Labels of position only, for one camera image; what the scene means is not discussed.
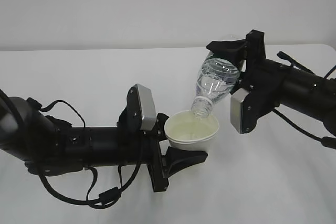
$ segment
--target paper cup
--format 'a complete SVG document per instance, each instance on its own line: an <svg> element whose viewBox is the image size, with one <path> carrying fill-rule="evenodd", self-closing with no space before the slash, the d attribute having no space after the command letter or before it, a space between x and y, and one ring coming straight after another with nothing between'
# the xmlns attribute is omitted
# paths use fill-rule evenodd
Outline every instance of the paper cup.
<svg viewBox="0 0 336 224"><path fill-rule="evenodd" d="M187 151L208 151L218 130L215 116L197 119L191 110L175 114L164 125L170 145Z"/></svg>

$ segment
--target white table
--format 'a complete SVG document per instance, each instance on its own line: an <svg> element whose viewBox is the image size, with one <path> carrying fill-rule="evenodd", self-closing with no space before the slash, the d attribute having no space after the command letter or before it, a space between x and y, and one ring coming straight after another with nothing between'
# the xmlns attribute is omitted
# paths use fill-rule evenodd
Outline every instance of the white table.
<svg viewBox="0 0 336 224"><path fill-rule="evenodd" d="M267 57L283 50L324 75L335 63L326 45L267 46ZM152 90L156 110L172 115L189 109L205 48L0 52L0 87L43 105L72 104L88 126L115 126L128 89ZM215 108L218 140L202 165L170 178L165 193L153 193L145 166L121 200L107 210L72 206L54 199L20 160L0 152L0 222L14 223L335 223L336 151L303 136L274 114L250 134L230 125L229 97ZM323 125L282 106L285 115L319 136ZM64 105L50 112L80 126ZM123 169L125 179L133 166ZM61 193L84 199L91 172L50 179ZM115 167L99 169L97 193L117 186Z"/></svg>

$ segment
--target black robotic arm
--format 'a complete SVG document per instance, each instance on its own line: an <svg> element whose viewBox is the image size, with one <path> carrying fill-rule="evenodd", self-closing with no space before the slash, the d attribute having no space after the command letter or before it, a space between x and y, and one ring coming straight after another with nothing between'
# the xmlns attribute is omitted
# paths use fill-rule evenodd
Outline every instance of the black robotic arm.
<svg viewBox="0 0 336 224"><path fill-rule="evenodd" d="M127 106L121 113L117 127L72 127L67 121L44 116L57 100L42 108L36 100L9 98L0 90L0 149L24 161L31 174L38 175L45 188L56 198L74 205L89 205L103 209L112 206L135 179L140 165L146 164L154 192L166 191L168 178L207 158L203 151L184 151L168 147L161 154L159 142L166 140L165 114L156 114L151 90L136 84L127 95ZM103 192L98 199L74 200L51 188L46 176L90 169L93 167L136 164L130 179L120 188Z"/></svg>
<svg viewBox="0 0 336 224"><path fill-rule="evenodd" d="M231 94L231 124L240 133L249 133L257 120L275 112L303 134L336 148L336 139L316 137L299 128L275 109L280 104L317 119L336 136L336 81L315 75L311 70L280 51L277 55L290 65L266 59L264 33L252 30L246 39L238 41L212 41L207 49L230 61L237 68L246 62L246 70Z"/></svg>

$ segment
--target clear plastic bottle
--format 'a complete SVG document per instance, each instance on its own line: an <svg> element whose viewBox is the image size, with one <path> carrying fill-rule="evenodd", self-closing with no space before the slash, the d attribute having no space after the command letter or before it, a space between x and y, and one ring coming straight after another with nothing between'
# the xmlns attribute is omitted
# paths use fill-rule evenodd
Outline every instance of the clear plastic bottle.
<svg viewBox="0 0 336 224"><path fill-rule="evenodd" d="M213 106L226 97L238 80L240 71L229 61L211 58L210 52L198 72L192 111L198 118L208 117Z"/></svg>

